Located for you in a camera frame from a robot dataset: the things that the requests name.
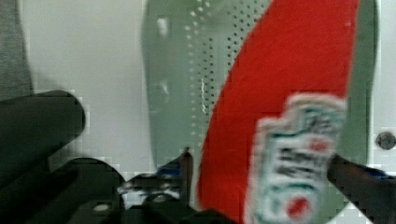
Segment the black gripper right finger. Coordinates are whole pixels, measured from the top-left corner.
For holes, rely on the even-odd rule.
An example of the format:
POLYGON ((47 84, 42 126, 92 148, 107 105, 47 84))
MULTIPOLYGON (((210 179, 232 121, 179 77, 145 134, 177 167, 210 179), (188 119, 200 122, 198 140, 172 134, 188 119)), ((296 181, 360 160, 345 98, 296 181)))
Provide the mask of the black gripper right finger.
POLYGON ((327 178, 374 224, 396 223, 394 175, 335 154, 330 159, 327 178))

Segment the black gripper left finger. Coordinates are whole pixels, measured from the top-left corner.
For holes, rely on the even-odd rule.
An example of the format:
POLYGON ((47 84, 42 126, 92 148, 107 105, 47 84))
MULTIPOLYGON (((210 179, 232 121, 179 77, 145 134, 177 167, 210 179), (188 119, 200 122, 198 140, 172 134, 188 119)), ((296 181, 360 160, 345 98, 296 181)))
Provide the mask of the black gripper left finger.
POLYGON ((149 196, 164 194, 178 201, 191 201, 193 156, 185 147, 181 154, 160 166, 155 172, 137 174, 118 187, 123 199, 123 208, 141 205, 149 196))

